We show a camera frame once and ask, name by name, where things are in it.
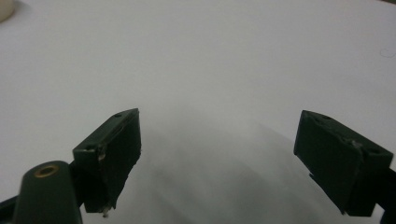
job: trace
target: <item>beige object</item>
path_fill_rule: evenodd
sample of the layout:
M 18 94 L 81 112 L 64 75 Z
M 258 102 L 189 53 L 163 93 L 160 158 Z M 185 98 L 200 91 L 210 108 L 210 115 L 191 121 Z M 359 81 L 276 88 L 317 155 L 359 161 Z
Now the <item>beige object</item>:
M 13 0 L 0 0 L 0 22 L 7 19 L 14 12 Z

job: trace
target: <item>white table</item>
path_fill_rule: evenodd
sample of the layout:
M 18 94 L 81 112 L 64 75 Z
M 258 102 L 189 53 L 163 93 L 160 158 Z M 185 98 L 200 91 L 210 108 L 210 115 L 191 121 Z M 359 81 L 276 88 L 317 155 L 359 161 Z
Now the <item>white table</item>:
M 395 21 L 375 0 L 21 0 L 0 23 L 0 200 L 138 107 L 142 158 L 84 223 L 379 223 L 341 216 L 292 148 L 307 109 L 396 152 Z

